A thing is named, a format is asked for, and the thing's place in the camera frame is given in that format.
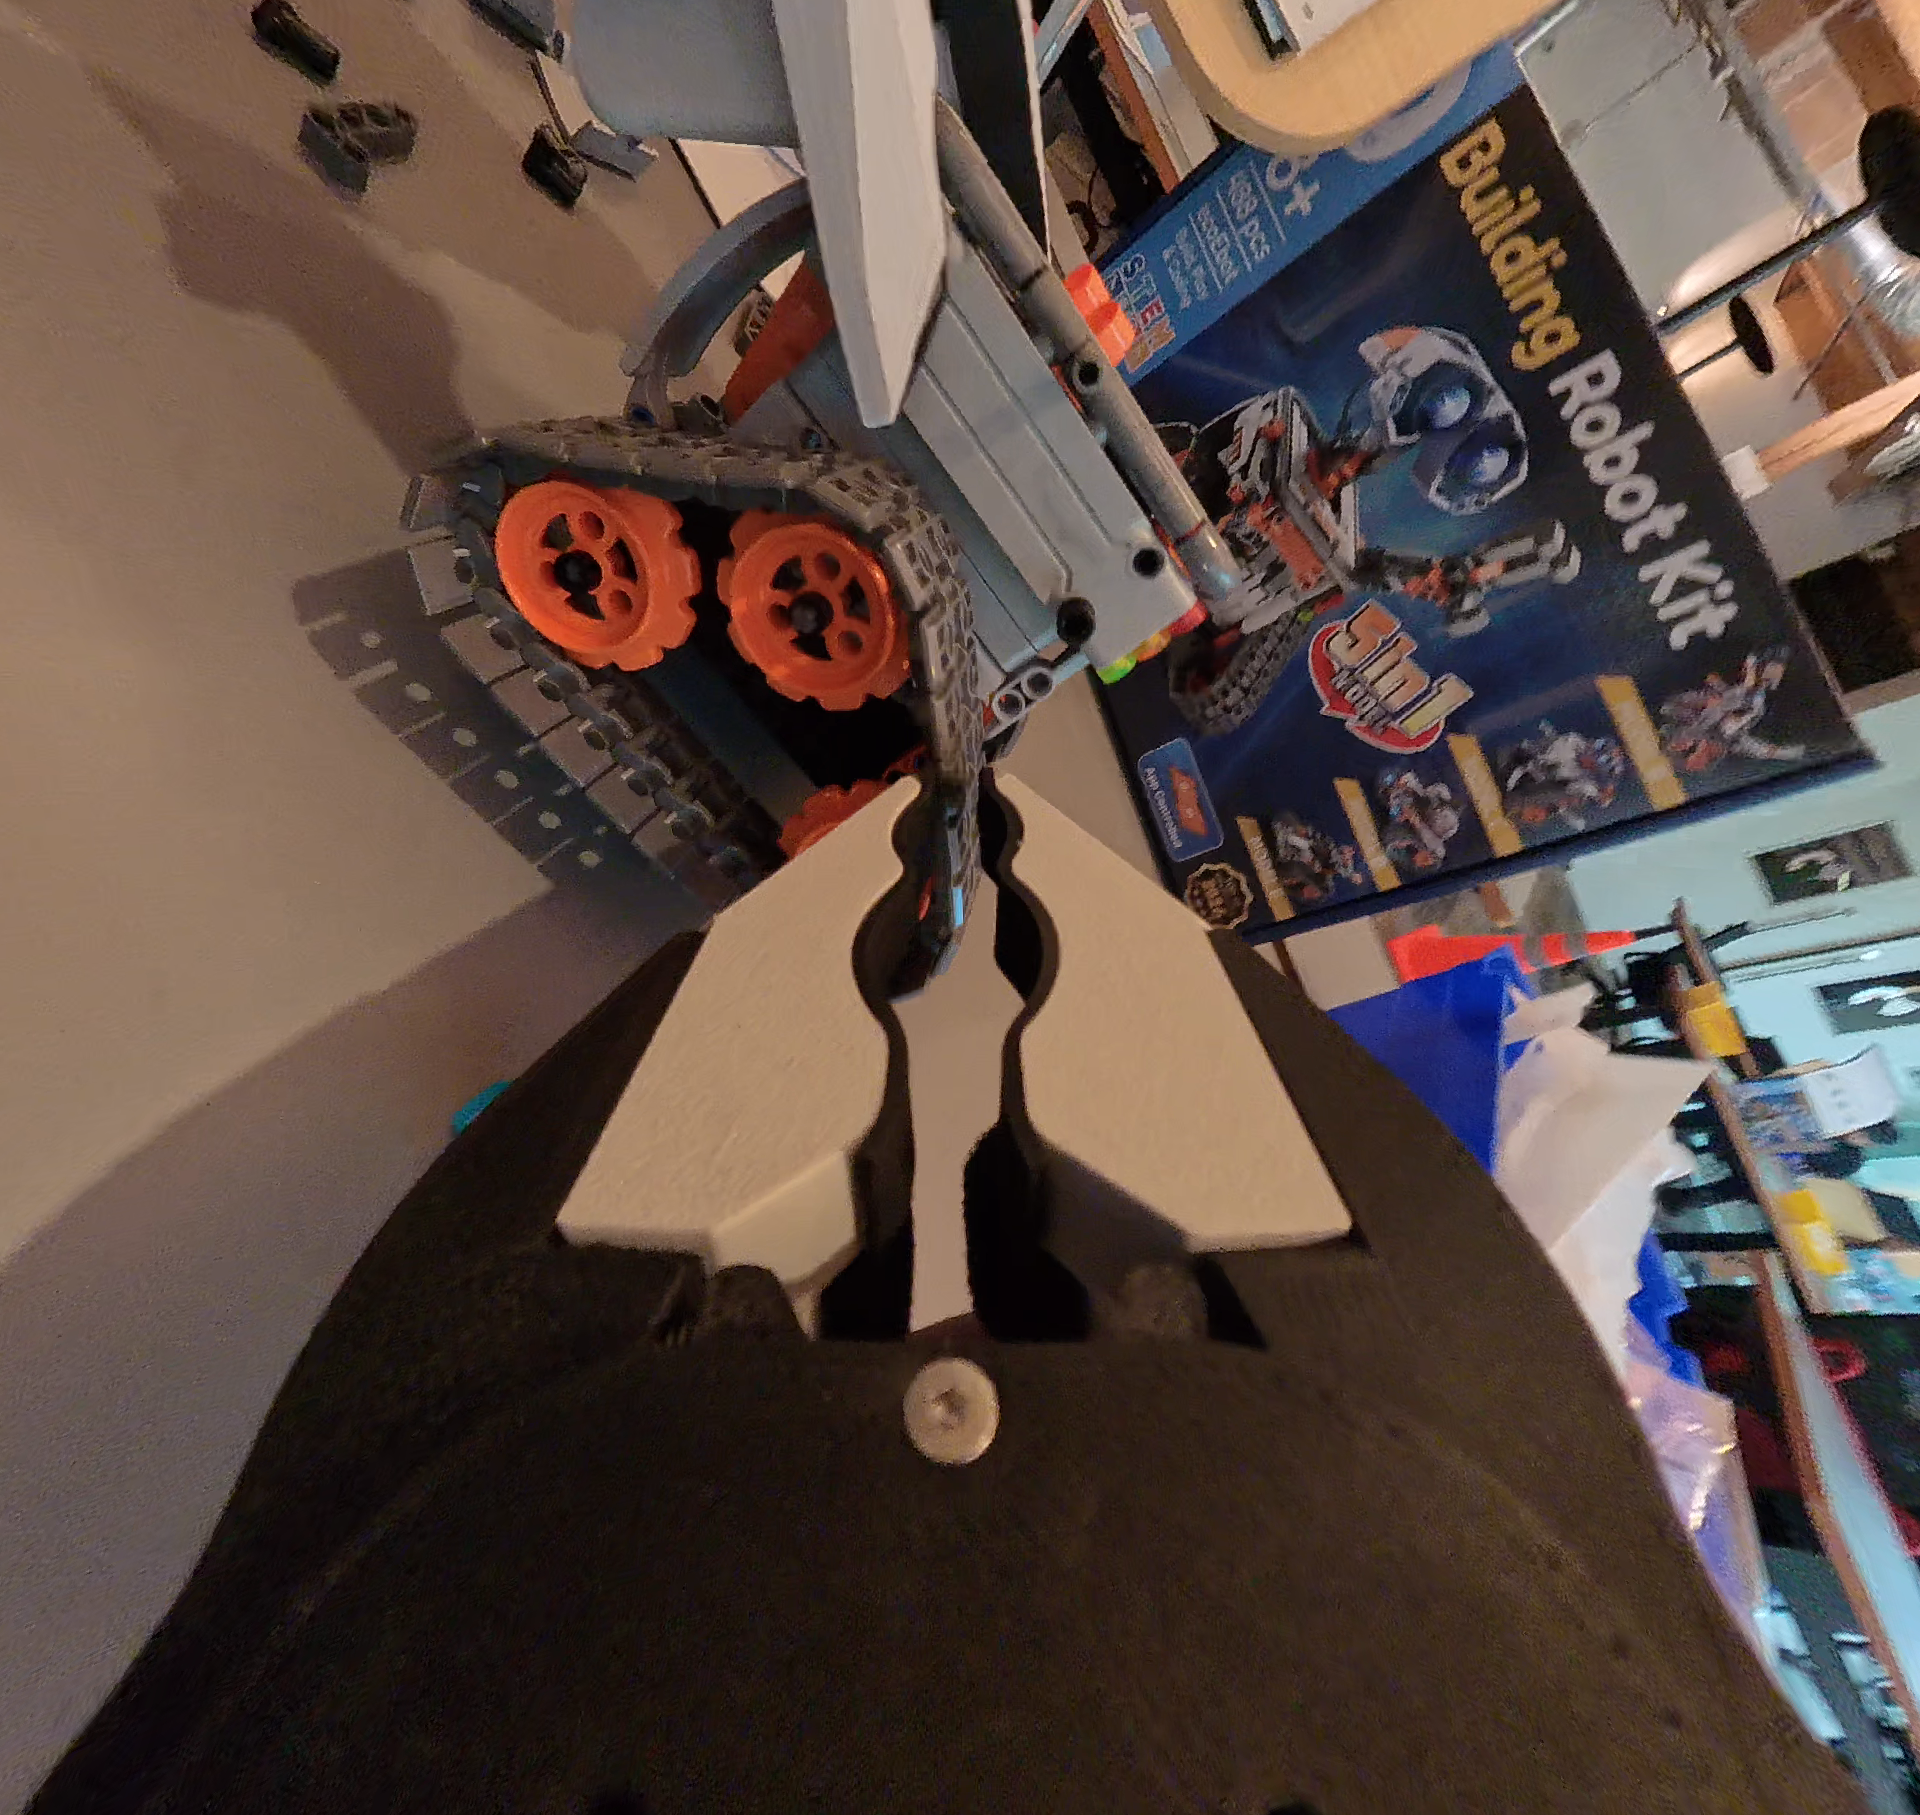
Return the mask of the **grey orange toy brick robot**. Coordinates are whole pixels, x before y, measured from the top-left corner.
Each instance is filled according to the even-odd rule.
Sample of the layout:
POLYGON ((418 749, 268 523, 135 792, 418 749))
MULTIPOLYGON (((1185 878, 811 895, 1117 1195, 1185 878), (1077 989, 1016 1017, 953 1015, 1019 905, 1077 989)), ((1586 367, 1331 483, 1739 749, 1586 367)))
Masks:
POLYGON ((752 716, 854 791, 900 756, 965 791, 1072 676, 1223 613, 1243 568, 1120 376, 1123 315, 1066 279, 938 118, 945 252, 900 414, 865 427, 808 187, 665 284, 617 416, 487 437, 457 568, 542 694, 725 873, 792 803, 741 803, 752 716))

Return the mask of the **dark blue toy packaging box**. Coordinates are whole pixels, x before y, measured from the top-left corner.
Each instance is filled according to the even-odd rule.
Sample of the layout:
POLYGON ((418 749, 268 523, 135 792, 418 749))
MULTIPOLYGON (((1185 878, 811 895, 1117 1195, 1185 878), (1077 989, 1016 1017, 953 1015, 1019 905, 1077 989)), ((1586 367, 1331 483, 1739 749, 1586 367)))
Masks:
POLYGON ((1877 766, 1517 70, 1218 154, 1105 265, 1243 583, 1102 701, 1169 890, 1287 938, 1877 766))

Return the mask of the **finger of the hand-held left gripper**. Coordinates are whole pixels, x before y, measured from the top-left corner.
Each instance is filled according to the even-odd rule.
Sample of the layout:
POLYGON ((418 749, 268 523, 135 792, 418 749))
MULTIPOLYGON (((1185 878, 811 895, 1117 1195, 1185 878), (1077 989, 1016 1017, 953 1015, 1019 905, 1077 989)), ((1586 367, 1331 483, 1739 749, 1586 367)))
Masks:
POLYGON ((929 0, 572 0, 572 66, 637 137, 795 148, 851 393, 900 416, 941 296, 929 0))
POLYGON ((956 113, 1030 230, 1048 245, 1033 0, 932 0, 956 113))

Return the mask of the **grey toy track strip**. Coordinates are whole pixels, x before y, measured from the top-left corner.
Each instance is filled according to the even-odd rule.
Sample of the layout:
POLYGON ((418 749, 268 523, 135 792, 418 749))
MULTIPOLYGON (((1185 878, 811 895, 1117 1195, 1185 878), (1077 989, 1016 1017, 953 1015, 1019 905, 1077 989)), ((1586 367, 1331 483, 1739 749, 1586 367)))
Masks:
POLYGON ((948 968, 985 723, 963 555, 898 463, 551 416, 429 463, 400 533, 299 579, 299 629, 530 866, 716 914, 916 777, 900 980, 948 968))

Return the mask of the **blue storage bin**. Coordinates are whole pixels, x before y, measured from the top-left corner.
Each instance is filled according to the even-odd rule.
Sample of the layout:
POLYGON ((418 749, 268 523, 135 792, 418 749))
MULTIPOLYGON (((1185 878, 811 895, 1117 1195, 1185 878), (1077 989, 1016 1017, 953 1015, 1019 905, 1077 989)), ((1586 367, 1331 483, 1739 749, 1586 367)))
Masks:
MULTIPOLYGON (((1492 1180, 1498 1094, 1509 1062, 1502 1028, 1512 991, 1533 997, 1549 996, 1533 991, 1531 978, 1512 958, 1492 955, 1333 1012, 1352 1039, 1453 1131, 1492 1180)), ((1692 1159, 1687 1150, 1685 1157, 1688 1169, 1680 1176, 1692 1173, 1692 1159)), ((1698 1360, 1669 1331, 1669 1323, 1687 1309, 1687 1289, 1667 1268, 1653 1218, 1640 1253, 1639 1282, 1640 1292, 1628 1302, 1628 1370, 1619 1376, 1630 1386, 1642 1386, 1649 1384, 1653 1370, 1664 1370, 1688 1388, 1701 1391, 1704 1378, 1698 1360)))

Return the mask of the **white crumpled packing bags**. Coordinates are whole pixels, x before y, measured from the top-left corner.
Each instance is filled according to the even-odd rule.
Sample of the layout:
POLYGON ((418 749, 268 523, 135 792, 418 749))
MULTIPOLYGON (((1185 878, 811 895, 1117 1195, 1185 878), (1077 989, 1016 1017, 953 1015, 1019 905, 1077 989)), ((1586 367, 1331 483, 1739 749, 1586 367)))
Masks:
POLYGON ((1655 1194, 1688 1169, 1672 1123, 1711 1069, 1608 1048, 1579 1022, 1593 997, 1509 996, 1493 1181, 1623 1373, 1655 1194))

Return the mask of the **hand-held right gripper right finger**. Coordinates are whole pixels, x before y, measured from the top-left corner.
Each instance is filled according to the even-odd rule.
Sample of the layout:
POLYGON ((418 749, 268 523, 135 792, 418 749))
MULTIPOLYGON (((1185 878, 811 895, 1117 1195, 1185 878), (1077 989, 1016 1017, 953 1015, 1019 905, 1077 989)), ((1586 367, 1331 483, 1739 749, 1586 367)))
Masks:
POLYGON ((1262 1337, 1228 1258, 1352 1216, 1209 931, 1013 776, 991 879, 991 1336, 1262 1337))

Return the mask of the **silver ventilation duct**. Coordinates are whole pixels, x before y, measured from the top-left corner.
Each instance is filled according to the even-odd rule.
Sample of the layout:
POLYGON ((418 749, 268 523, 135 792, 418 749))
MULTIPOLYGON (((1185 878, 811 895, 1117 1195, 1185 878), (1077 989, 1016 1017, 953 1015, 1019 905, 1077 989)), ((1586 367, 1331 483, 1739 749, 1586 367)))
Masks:
POLYGON ((1918 328, 1918 258, 1887 232, 1881 211, 1864 204, 1859 221, 1834 243, 1834 252, 1846 262, 1864 303, 1881 313, 1887 325, 1914 334, 1918 328))

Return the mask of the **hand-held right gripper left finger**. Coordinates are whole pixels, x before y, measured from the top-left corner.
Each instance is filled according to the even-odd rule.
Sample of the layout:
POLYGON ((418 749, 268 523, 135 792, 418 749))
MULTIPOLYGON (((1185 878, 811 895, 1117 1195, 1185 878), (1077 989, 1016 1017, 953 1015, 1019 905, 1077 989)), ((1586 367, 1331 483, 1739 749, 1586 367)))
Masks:
POLYGON ((575 1247, 765 1268, 826 1296, 865 1265, 883 1327, 915 1271, 915 1129, 889 989, 916 929, 903 777, 716 916, 556 1215, 575 1247))

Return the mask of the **dark grey toy connector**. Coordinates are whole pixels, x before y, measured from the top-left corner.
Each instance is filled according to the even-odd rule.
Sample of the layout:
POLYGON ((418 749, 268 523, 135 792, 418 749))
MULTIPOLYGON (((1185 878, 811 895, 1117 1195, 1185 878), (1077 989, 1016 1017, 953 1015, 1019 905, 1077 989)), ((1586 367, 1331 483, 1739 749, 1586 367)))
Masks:
POLYGON ((394 101, 314 105, 297 128, 303 157, 350 197, 367 195, 376 171, 411 161, 417 140, 417 115, 394 101))

